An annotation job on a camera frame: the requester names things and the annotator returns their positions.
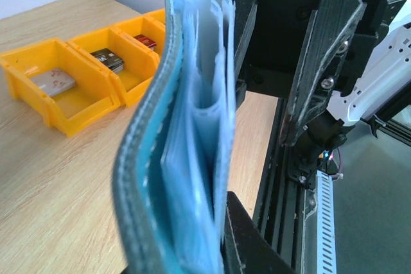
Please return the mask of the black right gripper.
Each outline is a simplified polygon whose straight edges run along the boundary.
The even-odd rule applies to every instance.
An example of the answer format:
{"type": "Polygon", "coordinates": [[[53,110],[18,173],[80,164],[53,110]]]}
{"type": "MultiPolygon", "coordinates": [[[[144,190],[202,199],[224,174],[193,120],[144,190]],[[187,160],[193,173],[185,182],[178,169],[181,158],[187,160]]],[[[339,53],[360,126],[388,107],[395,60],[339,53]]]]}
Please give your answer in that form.
{"type": "Polygon", "coordinates": [[[332,90],[353,91],[405,1],[233,0],[238,87],[288,97],[282,145],[295,145],[332,90]]]}

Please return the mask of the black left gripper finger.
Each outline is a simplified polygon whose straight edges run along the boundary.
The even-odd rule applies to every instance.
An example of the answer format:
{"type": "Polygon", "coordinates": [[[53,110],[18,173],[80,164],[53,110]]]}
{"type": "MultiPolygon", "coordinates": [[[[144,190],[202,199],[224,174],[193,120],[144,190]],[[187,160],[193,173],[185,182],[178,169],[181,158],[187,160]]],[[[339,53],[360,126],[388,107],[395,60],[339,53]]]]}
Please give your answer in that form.
{"type": "Polygon", "coordinates": [[[232,191],[227,193],[222,257],[227,274],[295,272],[262,238],[232,191]]]}

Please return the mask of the teal card holder wallet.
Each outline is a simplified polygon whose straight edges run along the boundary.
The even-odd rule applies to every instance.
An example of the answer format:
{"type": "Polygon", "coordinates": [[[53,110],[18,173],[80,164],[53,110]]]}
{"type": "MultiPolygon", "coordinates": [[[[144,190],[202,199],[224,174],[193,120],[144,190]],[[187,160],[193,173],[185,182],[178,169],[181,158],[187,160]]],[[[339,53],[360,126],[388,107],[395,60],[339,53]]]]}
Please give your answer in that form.
{"type": "Polygon", "coordinates": [[[127,273],[223,273],[236,90],[233,0],[165,0],[161,61],[112,195],[127,273]]]}

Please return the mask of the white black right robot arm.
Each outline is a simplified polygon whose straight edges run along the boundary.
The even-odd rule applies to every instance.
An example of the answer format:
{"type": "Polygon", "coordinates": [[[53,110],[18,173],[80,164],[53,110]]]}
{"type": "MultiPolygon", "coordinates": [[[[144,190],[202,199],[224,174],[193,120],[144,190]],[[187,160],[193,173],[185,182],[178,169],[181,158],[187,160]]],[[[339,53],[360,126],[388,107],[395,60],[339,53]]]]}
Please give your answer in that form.
{"type": "Polygon", "coordinates": [[[360,118],[410,78],[407,0],[234,0],[238,97],[280,99],[275,163],[312,188],[360,118]]]}

